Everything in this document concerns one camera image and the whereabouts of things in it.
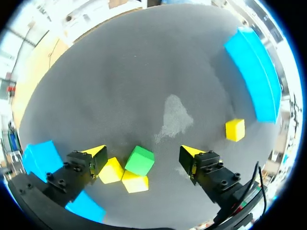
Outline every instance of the block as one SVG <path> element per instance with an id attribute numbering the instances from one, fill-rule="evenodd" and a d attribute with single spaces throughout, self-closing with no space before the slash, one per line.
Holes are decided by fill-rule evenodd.
<path id="1" fill-rule="evenodd" d="M 239 141 L 245 136 L 244 119 L 233 119 L 225 124 L 226 138 L 232 141 Z"/>
<path id="2" fill-rule="evenodd" d="M 195 157 L 195 155 L 200 154 L 200 153 L 205 153 L 204 151 L 201 151 L 199 149 L 195 149 L 186 145 L 182 145 L 182 147 L 184 147 L 184 149 L 186 151 L 188 151 L 188 153 L 192 156 Z"/>
<path id="3" fill-rule="evenodd" d="M 109 184 L 120 181 L 123 174 L 123 168 L 119 164 L 116 157 L 113 157 L 107 161 L 98 176 L 104 184 Z"/>
<path id="4" fill-rule="evenodd" d="M 139 176 L 146 176 L 154 164 L 154 154 L 136 146 L 130 155 L 125 169 Z"/>
<path id="5" fill-rule="evenodd" d="M 127 170 L 124 172 L 121 181 L 125 185 L 128 193 L 143 192 L 149 189 L 147 176 L 138 176 Z"/>

